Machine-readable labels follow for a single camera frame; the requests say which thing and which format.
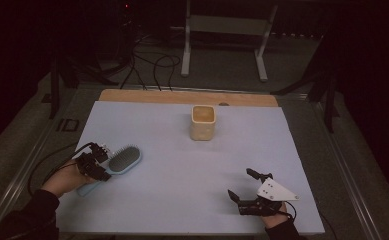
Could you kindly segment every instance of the hairbrush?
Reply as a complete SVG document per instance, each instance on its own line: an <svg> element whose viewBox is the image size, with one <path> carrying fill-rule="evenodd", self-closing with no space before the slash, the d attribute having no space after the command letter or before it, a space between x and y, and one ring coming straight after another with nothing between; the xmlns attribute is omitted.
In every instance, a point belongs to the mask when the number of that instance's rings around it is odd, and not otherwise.
<svg viewBox="0 0 389 240"><path fill-rule="evenodd" d="M110 175L121 175L129 171L139 161L141 161L141 151L138 147L129 145L119 149L110 157L106 172ZM76 189L76 192L79 196L84 197L101 183L102 181L96 181L94 183L82 185Z"/></svg>

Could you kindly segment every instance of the black sleeve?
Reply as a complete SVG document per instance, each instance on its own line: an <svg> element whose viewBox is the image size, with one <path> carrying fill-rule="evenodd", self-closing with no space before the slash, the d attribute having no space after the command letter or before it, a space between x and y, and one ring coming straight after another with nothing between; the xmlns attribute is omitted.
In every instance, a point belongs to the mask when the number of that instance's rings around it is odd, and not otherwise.
<svg viewBox="0 0 389 240"><path fill-rule="evenodd" d="M301 237L293 221L287 220L273 228L265 228L270 240L306 240Z"/></svg>
<svg viewBox="0 0 389 240"><path fill-rule="evenodd" d="M58 198L47 191L37 190L21 211L12 211L0 222L0 239L58 239L56 209Z"/></svg>

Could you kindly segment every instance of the brush head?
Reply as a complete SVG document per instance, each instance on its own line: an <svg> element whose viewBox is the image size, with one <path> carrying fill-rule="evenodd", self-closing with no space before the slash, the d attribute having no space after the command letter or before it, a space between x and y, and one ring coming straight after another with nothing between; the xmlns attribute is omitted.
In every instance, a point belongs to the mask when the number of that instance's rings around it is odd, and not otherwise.
<svg viewBox="0 0 389 240"><path fill-rule="evenodd" d="M109 173L123 174L141 160L141 151L136 146L127 146L117 151L109 161Z"/></svg>

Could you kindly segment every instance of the human hand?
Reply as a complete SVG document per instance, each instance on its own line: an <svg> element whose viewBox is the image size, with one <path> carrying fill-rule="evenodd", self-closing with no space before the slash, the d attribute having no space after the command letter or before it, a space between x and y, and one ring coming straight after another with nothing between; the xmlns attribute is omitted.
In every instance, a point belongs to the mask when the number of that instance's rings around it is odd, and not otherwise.
<svg viewBox="0 0 389 240"><path fill-rule="evenodd" d="M41 189L53 193L58 198L86 183L96 180L79 172L74 159L67 161L56 173L54 173L41 187Z"/></svg>
<svg viewBox="0 0 389 240"><path fill-rule="evenodd" d="M284 202L282 202L282 206L279 209L279 211L285 212L285 213L287 212L287 206L285 205ZM262 216L260 218L262 219L262 221L265 224L265 227L267 229L273 228L273 227L275 227L275 226L277 226L277 225L279 225L279 224L281 224L281 223L283 223L283 222L288 220L288 216L283 215L283 214L279 214L279 213L277 213L277 214L275 214L273 216L266 216L266 217Z"/></svg>

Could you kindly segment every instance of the beige cup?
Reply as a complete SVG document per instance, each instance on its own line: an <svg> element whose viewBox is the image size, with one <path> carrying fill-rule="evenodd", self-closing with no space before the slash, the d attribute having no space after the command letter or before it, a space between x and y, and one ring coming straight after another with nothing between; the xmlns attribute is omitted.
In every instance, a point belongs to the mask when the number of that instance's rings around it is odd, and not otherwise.
<svg viewBox="0 0 389 240"><path fill-rule="evenodd" d="M212 106L192 108L190 137L195 141L208 141L215 134L216 113Z"/></svg>

